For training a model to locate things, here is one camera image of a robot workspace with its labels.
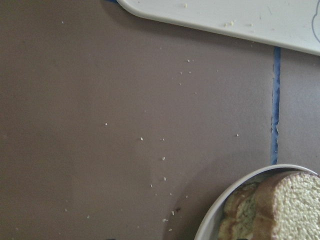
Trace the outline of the bread slice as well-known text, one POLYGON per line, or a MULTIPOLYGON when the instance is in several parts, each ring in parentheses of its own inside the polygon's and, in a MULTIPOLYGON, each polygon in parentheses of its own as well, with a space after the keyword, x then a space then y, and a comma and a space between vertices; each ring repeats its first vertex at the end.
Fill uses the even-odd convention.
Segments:
POLYGON ((275 174, 255 192, 254 240, 318 240, 320 178, 305 171, 275 174))
POLYGON ((242 185, 233 191, 223 207, 219 240, 268 240, 270 233, 262 205, 258 182, 242 185))

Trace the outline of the white round plate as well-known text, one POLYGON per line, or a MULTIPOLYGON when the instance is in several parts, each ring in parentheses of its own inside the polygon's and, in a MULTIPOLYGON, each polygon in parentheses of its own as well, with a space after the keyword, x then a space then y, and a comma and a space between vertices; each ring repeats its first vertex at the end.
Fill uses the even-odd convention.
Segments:
POLYGON ((302 171, 317 175, 318 173, 303 166, 294 164, 274 164, 254 170, 247 175, 241 177, 232 183, 226 190, 216 199, 205 214, 201 224, 198 227, 195 240, 217 240, 220 222, 223 219, 223 209, 229 195, 236 189, 254 182, 262 182, 264 179, 282 172, 302 171))

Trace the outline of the cream bear tray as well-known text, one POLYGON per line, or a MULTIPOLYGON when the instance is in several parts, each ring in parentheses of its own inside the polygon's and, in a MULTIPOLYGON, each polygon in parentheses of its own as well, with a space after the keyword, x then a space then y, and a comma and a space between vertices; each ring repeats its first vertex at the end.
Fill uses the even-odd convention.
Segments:
POLYGON ((320 54, 318 0, 120 0, 144 19, 320 54))

